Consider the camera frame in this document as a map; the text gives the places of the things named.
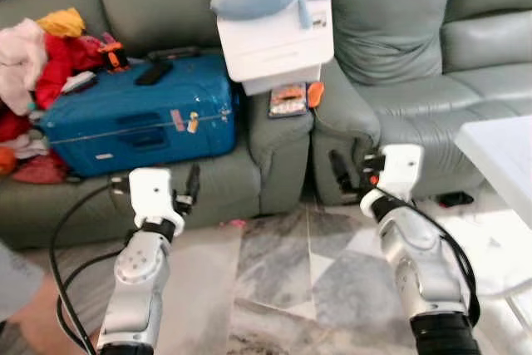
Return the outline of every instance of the black cable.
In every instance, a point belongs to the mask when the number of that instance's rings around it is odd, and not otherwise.
[[[75,269],[66,279],[65,279],[65,289],[68,289],[70,284],[74,281],[74,279],[77,277],[78,274],[80,274],[83,270],[88,268],[89,266],[93,264],[97,264],[98,262],[104,261],[109,258],[116,257],[122,249],[119,249],[117,251],[113,251],[112,253],[103,254],[100,256],[97,256],[93,259],[90,259],[86,261],[85,263],[81,264],[77,269]],[[56,315],[57,315],[57,321],[59,322],[59,325],[63,329],[63,332],[74,342],[77,344],[78,347],[80,347],[82,350],[85,350],[85,344],[83,341],[74,333],[70,327],[67,325],[67,322],[65,321],[65,317],[63,316],[62,312],[62,300],[61,297],[57,297],[57,303],[56,303]]]
[[[471,263],[469,259],[467,258],[466,253],[462,249],[462,247],[456,242],[456,240],[452,237],[452,235],[447,232],[447,230],[438,224],[432,217],[430,217],[425,212],[419,210],[416,206],[411,205],[407,203],[404,200],[399,199],[395,195],[388,193],[386,190],[381,189],[380,187],[373,186],[375,189],[382,192],[385,196],[394,199],[395,201],[399,202],[400,204],[404,205],[405,207],[413,210],[414,212],[417,212],[419,215],[421,215],[423,218],[431,222],[434,226],[440,230],[442,233],[442,238],[450,245],[451,250],[453,254],[456,257],[456,262],[458,263],[458,267],[460,268],[460,271],[462,275],[464,276],[465,283],[468,286],[468,289],[470,290],[470,302],[469,302],[469,310],[468,310],[468,317],[471,322],[471,325],[474,327],[480,318],[480,304],[479,299],[476,296],[476,280],[475,280],[475,272],[473,271],[473,267],[471,266]]]
[[[50,258],[50,266],[52,267],[53,278],[56,281],[57,289],[59,291],[59,296],[62,302],[65,304],[66,312],[68,313],[68,316],[70,317],[72,323],[74,323],[74,326],[76,327],[76,330],[79,334],[79,338],[83,343],[83,347],[85,348],[86,352],[89,355],[96,355],[96,350],[94,349],[94,347],[92,347],[91,340],[89,339],[89,336],[87,335],[85,329],[83,328],[83,325],[81,324],[80,319],[77,317],[76,311],[74,307],[72,306],[70,299],[68,298],[65,285],[62,282],[61,274],[59,273],[59,267],[57,265],[56,241],[57,241],[57,236],[59,235],[61,228],[66,222],[68,222],[71,216],[80,207],[82,207],[88,200],[106,191],[109,187],[110,185],[102,186],[99,189],[95,189],[89,194],[83,196],[63,215],[63,217],[61,218],[61,220],[59,221],[59,223],[57,224],[56,228],[54,229],[52,233],[52,237],[50,238],[50,247],[48,249],[48,256]]]

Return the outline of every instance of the marble floor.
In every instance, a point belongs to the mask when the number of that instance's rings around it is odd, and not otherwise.
[[[465,207],[444,210],[429,200],[419,205],[471,258],[483,308],[475,329],[483,354],[530,354],[532,332],[496,294],[532,278],[532,230],[488,186],[473,195],[476,202]],[[63,251],[63,268],[113,246]],[[46,264],[42,251],[28,256]],[[174,243],[170,266],[159,355],[416,353],[376,225],[356,206],[323,207],[306,195],[290,214],[244,227],[185,231]],[[72,288],[89,329],[101,322],[111,267],[87,271]],[[532,320],[532,290],[513,304]],[[4,347],[0,340],[2,354],[32,354],[16,331],[8,338],[7,351],[7,338],[2,336]]]

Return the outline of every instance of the pile of clothes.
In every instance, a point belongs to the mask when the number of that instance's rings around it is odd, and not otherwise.
[[[103,66],[103,43],[84,31],[74,8],[0,31],[0,175],[18,168],[12,177],[20,181],[65,178],[67,167],[33,123],[73,82],[91,79],[91,70]]]

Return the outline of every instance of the white table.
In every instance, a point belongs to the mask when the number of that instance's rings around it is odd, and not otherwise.
[[[466,123],[455,143],[532,229],[532,116]],[[532,325],[521,312],[515,296],[531,288],[532,279],[528,279],[490,296],[505,299],[530,335]]]

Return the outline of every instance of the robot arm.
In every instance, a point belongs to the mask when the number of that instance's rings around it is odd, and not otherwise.
[[[175,195],[170,171],[140,168],[130,173],[131,203],[139,230],[115,263],[115,289],[101,326],[100,355],[153,355],[162,315],[162,292],[170,274],[168,254],[182,233],[198,191],[194,165],[187,194]]]
[[[441,232],[407,206],[419,179],[422,156],[423,149],[417,145],[387,145],[379,154],[367,156],[362,172],[370,176],[375,188],[363,196],[360,207],[378,222],[382,252],[392,267],[418,352],[480,354],[471,334],[466,294],[444,256]],[[330,159],[338,184],[345,188],[343,160],[338,154],[331,154]]]

